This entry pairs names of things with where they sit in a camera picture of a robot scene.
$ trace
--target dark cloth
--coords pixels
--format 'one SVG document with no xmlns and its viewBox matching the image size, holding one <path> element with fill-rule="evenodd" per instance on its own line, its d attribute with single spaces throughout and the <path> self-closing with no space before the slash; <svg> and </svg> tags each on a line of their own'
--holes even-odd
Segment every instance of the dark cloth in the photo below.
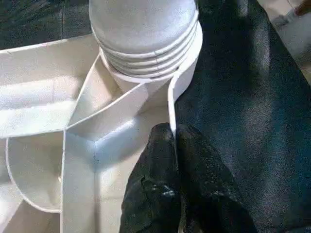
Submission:
<svg viewBox="0 0 311 233">
<path fill-rule="evenodd" d="M 201 0 L 203 47 L 178 123 L 220 153 L 258 230 L 311 225 L 311 90 L 255 0 Z"/>
<path fill-rule="evenodd" d="M 256 233 L 229 169 L 197 129 L 178 125 L 177 158 L 186 203 L 185 233 Z"/>
<path fill-rule="evenodd" d="M 119 232 L 178 232 L 180 195 L 173 134 L 168 123 L 159 124 L 128 179 Z"/>
<path fill-rule="evenodd" d="M 0 1 L 0 50 L 90 33 L 88 0 Z"/>
</svg>

